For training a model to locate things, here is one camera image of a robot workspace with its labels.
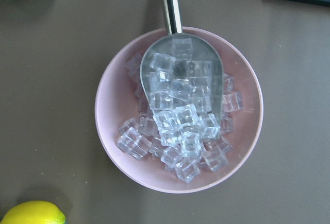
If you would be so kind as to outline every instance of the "table surface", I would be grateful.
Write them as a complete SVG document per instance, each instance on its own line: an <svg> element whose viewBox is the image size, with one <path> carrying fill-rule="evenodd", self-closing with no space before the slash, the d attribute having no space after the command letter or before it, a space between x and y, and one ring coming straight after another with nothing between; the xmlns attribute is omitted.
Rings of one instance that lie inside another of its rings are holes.
<svg viewBox="0 0 330 224"><path fill-rule="evenodd" d="M98 83L161 0L0 1L0 218L55 203L68 223L328 223L330 10L285 0L179 0L182 23L225 38L253 67L264 119L225 182L166 194L125 176L94 121Z"/></svg>

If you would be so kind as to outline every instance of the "pink bowl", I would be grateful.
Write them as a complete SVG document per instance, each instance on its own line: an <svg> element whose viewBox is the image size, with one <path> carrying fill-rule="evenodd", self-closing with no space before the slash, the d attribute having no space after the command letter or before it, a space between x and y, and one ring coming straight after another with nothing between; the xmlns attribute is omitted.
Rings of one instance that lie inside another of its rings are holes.
<svg viewBox="0 0 330 224"><path fill-rule="evenodd" d="M203 38L218 51L224 72L235 77L234 87L242 94L244 109L232 113L234 132L226 136L234 147L227 154L229 165L216 173L203 170L187 184L174 173L165 171L159 158L148 156L145 160L137 161L116 146L118 128L125 120L138 115L135 83L128 76L124 63L135 53L143 54L153 42L166 36L164 29L146 33L118 52L103 73L95 101L98 135L113 163L139 184L166 193L197 192L230 177L242 166L255 147L263 118L260 85L246 58L229 42L211 32L191 27L184 27L184 31Z"/></svg>

